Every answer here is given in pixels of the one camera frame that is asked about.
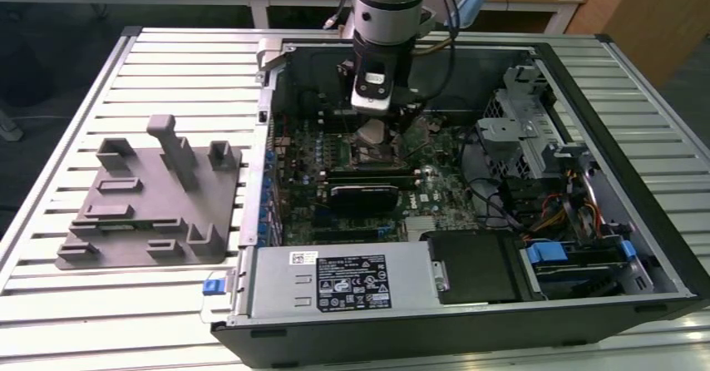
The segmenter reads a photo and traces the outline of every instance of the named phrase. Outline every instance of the aluminum table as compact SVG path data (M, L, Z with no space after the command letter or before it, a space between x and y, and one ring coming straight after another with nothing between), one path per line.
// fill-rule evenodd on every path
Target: aluminum table
M235 266L249 146L260 100L263 37L333 37L320 31L127 29L0 243L2 370L247 370L204 324L201 281ZM468 42L547 42L587 95L700 262L710 267L710 152L614 43L592 36L462 34ZM60 271L58 245L99 167L101 139L157 146L148 116L172 113L192 146L228 139L243 150L229 256L220 265ZM562 121L575 137L574 123ZM643 324L570 348L340 364L313 369L706 369L710 315Z

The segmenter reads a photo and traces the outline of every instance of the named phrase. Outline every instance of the white sticker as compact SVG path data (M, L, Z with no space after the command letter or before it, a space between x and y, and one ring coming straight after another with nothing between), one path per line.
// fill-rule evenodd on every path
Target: white sticker
M389 294L373 294L372 300L389 300Z
M315 265L319 252L291 252L288 256L289 265Z

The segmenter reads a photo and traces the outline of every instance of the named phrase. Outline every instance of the blue connector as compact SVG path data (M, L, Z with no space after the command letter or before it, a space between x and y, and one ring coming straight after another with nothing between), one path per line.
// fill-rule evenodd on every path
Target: blue connector
M626 260L631 260L635 257L635 247L630 240L623 240L620 242L620 248L623 249L623 254L626 255Z
M527 249L531 264L547 261L567 261L567 253L559 242L538 242Z
M215 296L227 293L227 282L224 278L205 279L201 283L201 294Z

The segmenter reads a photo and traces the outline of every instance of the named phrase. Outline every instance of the metal bracket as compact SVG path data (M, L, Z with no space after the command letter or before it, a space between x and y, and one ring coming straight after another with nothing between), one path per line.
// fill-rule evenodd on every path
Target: metal bracket
M544 172L559 172L559 161L575 161L584 152L588 151L587 145L576 142L574 144L548 144L542 150L542 159L544 160Z
M259 65L260 72L268 72L285 61L281 57L284 53L281 48L283 40L280 38L261 38L259 40L256 64Z
M439 292L446 292L450 289L448 276L446 275L444 263L440 261L431 262L431 270L434 272L434 284Z

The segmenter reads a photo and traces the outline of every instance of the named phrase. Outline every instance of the orange wire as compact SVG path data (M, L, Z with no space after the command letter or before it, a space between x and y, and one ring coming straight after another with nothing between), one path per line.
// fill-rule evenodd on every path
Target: orange wire
M552 195L548 195L547 198L544 198L544 201L542 202L542 217L543 218L547 213L547 203L550 202L550 199L556 198L558 196L562 196L562 194L552 194Z

